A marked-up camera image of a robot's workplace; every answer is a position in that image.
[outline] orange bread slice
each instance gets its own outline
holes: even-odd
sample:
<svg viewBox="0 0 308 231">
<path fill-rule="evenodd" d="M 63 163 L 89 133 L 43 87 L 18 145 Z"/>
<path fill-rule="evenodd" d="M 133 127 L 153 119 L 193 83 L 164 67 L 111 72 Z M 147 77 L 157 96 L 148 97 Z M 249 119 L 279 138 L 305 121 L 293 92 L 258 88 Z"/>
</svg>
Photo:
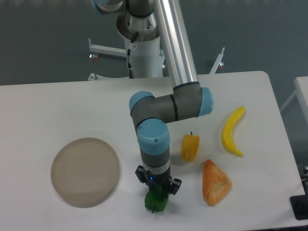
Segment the orange bread slice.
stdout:
<svg viewBox="0 0 308 231">
<path fill-rule="evenodd" d="M 203 197 L 210 206 L 215 206 L 230 191 L 231 180 L 212 160 L 207 160 L 203 168 Z"/>
</svg>

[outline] plate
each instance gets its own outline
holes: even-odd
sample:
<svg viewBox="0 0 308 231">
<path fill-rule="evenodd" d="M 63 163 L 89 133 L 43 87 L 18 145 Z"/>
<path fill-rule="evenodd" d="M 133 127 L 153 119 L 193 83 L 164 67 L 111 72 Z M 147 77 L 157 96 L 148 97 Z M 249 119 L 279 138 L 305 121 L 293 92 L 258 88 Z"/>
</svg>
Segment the plate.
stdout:
<svg viewBox="0 0 308 231">
<path fill-rule="evenodd" d="M 105 141 L 82 138 L 66 145 L 51 167 L 55 190 L 69 204 L 92 207 L 101 203 L 114 188 L 119 160 Z"/>
</svg>

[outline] table surface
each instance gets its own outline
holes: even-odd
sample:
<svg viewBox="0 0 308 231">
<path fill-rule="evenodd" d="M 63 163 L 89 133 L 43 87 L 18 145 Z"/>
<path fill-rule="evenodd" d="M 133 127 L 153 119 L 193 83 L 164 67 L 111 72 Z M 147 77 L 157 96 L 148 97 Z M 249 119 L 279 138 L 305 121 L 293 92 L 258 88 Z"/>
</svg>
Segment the table surface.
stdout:
<svg viewBox="0 0 308 231">
<path fill-rule="evenodd" d="M 297 77 L 294 84 L 298 101 L 308 123 L 308 77 Z"/>
<path fill-rule="evenodd" d="M 295 219 L 289 197 L 304 194 L 282 118 L 264 72 L 199 76 L 214 97 L 210 115 L 168 124 L 171 175 L 183 180 L 164 212 L 144 207 L 147 187 L 135 176 L 141 164 L 129 115 L 135 92 L 172 93 L 169 78 L 112 79 L 0 87 L 0 230 L 255 230 L 307 225 Z M 233 133 L 239 158 L 226 152 L 221 130 L 238 106 L 246 113 Z M 184 134 L 201 137 L 197 159 L 184 163 Z M 76 208 L 54 190 L 53 159 L 69 142 L 95 137 L 117 152 L 120 175 L 100 205 Z M 203 162 L 212 159 L 233 186 L 216 207 L 202 196 Z"/>
</svg>

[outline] banana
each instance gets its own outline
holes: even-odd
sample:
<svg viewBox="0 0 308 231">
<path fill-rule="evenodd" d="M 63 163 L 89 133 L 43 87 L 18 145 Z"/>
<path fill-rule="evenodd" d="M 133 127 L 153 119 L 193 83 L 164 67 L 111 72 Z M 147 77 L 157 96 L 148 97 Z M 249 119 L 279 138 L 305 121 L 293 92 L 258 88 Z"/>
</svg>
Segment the banana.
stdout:
<svg viewBox="0 0 308 231">
<path fill-rule="evenodd" d="M 245 113 L 245 107 L 239 107 L 232 112 L 231 116 L 228 118 L 225 127 L 222 130 L 221 141 L 224 148 L 237 156 L 243 157 L 243 153 L 238 150 L 232 138 L 232 131 L 236 122 L 242 118 Z"/>
</svg>

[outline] blue joint cap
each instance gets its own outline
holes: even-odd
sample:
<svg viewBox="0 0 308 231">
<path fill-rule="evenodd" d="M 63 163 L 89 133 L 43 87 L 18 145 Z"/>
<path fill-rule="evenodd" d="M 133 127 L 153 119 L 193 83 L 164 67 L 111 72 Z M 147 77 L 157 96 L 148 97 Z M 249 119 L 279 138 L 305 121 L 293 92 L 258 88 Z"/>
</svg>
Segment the blue joint cap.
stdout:
<svg viewBox="0 0 308 231">
<path fill-rule="evenodd" d="M 202 88 L 202 102 L 199 111 L 199 116 L 210 114 L 214 107 L 213 95 L 209 88 Z"/>
<path fill-rule="evenodd" d="M 167 125 L 160 119 L 147 119 L 137 130 L 140 148 L 150 155 L 160 155 L 170 145 L 170 133 Z"/>
<path fill-rule="evenodd" d="M 102 14 L 98 11 L 96 5 L 97 5 L 97 4 L 100 4 L 100 5 L 107 5 L 108 2 L 109 2 L 109 0 L 91 0 L 91 4 L 92 4 L 92 8 L 93 8 L 94 12 L 95 12 L 96 14 L 98 14 L 98 15 L 102 15 Z"/>
<path fill-rule="evenodd" d="M 130 113 L 131 113 L 131 110 L 133 109 L 134 105 L 141 99 L 143 99 L 144 97 L 147 97 L 147 96 L 153 96 L 152 93 L 148 92 L 148 91 L 139 91 L 135 94 L 133 94 L 133 96 L 130 98 L 129 100 L 129 110 L 130 110 Z"/>
</svg>

